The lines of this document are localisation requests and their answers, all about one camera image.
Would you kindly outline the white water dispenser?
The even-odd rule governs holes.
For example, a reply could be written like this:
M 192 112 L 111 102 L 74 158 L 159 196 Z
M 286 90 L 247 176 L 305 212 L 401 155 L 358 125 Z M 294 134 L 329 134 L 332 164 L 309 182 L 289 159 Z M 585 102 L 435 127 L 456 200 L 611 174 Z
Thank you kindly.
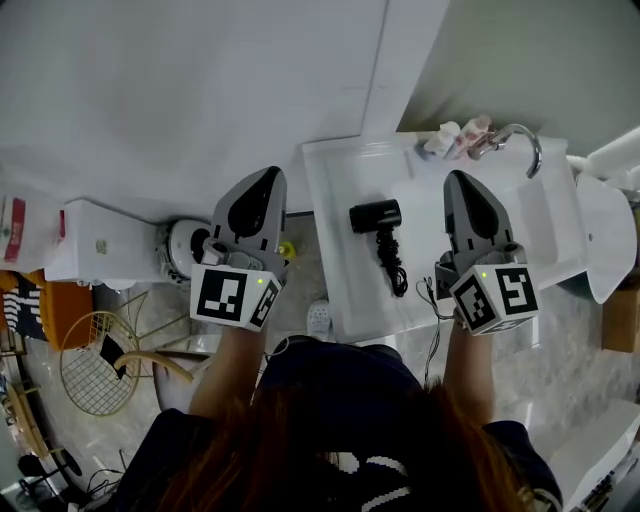
M 64 213 L 65 237 L 44 268 L 46 280 L 118 287 L 163 280 L 154 225 L 84 199 L 67 203 Z

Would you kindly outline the pink patterned bottle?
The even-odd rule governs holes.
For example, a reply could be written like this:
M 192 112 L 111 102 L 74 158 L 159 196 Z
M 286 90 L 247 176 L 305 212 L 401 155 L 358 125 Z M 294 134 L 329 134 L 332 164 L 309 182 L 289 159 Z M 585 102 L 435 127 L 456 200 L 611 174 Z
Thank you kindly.
M 460 158 L 471 146 L 478 142 L 491 126 L 491 117 L 481 114 L 470 119 L 460 130 L 451 147 L 451 158 Z

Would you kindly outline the white round appliance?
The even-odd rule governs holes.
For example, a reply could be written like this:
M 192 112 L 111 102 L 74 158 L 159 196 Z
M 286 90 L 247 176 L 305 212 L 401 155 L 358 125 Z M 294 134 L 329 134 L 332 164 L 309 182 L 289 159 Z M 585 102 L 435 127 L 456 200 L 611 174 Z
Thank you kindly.
M 210 225 L 182 218 L 156 229 L 155 252 L 162 277 L 179 286 L 188 286 L 192 266 L 203 258 L 203 244 L 210 236 Z

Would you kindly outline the person's dark navy shirt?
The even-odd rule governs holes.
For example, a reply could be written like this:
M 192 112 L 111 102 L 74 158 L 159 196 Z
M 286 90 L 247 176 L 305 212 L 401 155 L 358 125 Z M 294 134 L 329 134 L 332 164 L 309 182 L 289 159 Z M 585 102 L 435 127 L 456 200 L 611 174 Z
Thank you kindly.
M 378 348 L 298 338 L 250 406 L 160 413 L 112 512 L 562 512 L 525 427 L 477 425 Z

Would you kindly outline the white curved tube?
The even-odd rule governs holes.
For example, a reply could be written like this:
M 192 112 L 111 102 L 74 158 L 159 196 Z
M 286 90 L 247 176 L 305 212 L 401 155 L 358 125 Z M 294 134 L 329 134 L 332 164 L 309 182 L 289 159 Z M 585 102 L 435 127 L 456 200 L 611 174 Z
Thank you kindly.
M 640 126 L 605 144 L 587 157 L 568 155 L 570 166 L 606 180 L 640 167 Z

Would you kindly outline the white toilet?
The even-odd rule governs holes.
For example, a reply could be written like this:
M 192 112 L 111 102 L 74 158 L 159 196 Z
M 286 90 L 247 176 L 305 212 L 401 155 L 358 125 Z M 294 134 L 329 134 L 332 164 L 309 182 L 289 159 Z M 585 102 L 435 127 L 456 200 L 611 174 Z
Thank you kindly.
M 587 174 L 579 174 L 576 194 L 586 244 L 586 279 L 598 304 L 604 304 L 634 267 L 637 235 L 625 194 Z

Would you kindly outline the gold frame brown seat chair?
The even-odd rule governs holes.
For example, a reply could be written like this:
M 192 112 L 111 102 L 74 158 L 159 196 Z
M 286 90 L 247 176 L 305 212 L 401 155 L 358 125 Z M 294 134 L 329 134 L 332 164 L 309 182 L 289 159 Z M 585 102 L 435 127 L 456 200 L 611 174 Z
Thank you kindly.
M 154 384 L 159 408 L 164 411 L 175 408 L 183 412 L 188 408 L 195 389 L 205 370 L 210 366 L 215 351 L 200 348 L 200 335 L 189 332 L 160 344 L 142 346 L 142 342 L 153 341 L 159 334 L 171 330 L 175 325 L 189 323 L 187 314 L 176 317 L 165 324 L 158 325 L 148 332 L 138 332 L 140 312 L 144 309 L 149 292 L 139 294 L 123 305 L 129 308 L 134 304 L 137 309 L 133 318 L 132 341 L 135 350 L 123 351 L 113 362 L 115 373 L 122 378 L 128 370 L 135 373 L 133 380 L 138 382 L 150 367 L 150 377 Z

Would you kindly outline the orange cloth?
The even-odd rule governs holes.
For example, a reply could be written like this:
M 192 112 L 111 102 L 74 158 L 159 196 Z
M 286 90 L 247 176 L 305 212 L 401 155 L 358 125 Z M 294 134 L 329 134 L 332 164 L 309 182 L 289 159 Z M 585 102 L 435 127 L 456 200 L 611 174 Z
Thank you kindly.
M 0 332 L 8 328 L 2 294 L 20 284 L 31 282 L 42 288 L 40 310 L 46 342 L 55 352 L 84 346 L 89 337 L 93 295 L 87 287 L 72 282 L 53 282 L 42 270 L 18 273 L 0 270 Z

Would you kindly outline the black white striped cloth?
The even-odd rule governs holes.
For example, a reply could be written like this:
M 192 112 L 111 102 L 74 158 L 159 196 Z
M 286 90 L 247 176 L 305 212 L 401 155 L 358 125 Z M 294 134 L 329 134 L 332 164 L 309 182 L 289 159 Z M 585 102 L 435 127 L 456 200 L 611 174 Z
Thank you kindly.
M 31 282 L 2 294 L 3 311 L 11 331 L 24 337 L 46 340 L 40 310 L 42 288 Z

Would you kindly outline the wooden shelf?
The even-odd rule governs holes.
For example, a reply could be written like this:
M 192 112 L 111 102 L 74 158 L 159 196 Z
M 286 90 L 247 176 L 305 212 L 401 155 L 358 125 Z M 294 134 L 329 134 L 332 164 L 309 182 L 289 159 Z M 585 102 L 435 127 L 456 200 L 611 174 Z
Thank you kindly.
M 50 454 L 47 436 L 41 432 L 35 399 L 39 387 L 23 368 L 24 339 L 5 328 L 0 332 L 0 405 L 19 448 L 40 459 Z

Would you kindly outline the white bathroom sink countertop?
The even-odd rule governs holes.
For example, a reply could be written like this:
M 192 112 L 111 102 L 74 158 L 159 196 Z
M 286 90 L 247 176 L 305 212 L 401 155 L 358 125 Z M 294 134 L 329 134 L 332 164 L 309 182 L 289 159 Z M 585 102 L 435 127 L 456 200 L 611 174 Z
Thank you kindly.
M 418 153 L 418 142 L 416 133 L 404 132 L 303 148 L 335 335 L 342 343 L 434 323 L 433 310 L 414 289 L 394 296 L 374 235 L 355 233 L 349 212 L 385 199 L 399 203 L 402 221 L 393 235 L 408 282 L 415 284 L 433 275 L 435 262 L 450 247 L 443 184 L 454 169 L 477 178 L 503 204 L 540 289 L 586 269 L 583 222 L 565 140 L 542 139 L 542 164 L 533 178 L 526 176 L 531 146 L 521 135 L 478 161 L 427 161 Z

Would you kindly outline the clear water jug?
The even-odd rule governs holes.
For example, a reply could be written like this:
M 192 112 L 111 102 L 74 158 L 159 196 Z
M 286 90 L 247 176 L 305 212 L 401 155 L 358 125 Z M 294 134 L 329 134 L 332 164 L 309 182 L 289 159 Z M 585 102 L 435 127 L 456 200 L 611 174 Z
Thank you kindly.
M 43 269 L 65 234 L 65 211 L 57 200 L 28 187 L 0 187 L 0 270 Z

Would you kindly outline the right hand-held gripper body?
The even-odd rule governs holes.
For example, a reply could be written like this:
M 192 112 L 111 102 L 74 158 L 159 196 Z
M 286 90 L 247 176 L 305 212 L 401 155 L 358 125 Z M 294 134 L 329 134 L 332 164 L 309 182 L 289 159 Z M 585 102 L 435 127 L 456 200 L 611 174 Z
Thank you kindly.
M 466 271 L 444 254 L 435 264 L 437 297 L 451 297 L 474 336 L 512 330 L 539 312 L 538 289 L 524 248 L 508 243 L 480 257 Z

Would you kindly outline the white pump bottle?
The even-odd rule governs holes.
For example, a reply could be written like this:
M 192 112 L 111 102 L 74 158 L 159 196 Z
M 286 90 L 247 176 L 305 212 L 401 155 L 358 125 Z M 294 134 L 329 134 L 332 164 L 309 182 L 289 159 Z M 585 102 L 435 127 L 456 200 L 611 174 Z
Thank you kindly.
M 423 144 L 426 157 L 431 160 L 449 160 L 452 147 L 460 134 L 460 126 L 455 121 L 448 121 L 439 126 L 439 130 Z

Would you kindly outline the black hair dryer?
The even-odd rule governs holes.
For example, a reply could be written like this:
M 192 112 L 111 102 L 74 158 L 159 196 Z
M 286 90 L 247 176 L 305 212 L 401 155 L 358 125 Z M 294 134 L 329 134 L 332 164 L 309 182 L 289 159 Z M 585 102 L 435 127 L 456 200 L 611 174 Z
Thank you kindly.
M 399 257 L 399 243 L 393 231 L 401 226 L 402 214 L 397 200 L 387 199 L 353 206 L 349 221 L 355 234 L 375 234 L 376 255 L 385 271 L 393 295 L 402 298 L 408 290 L 407 273 Z

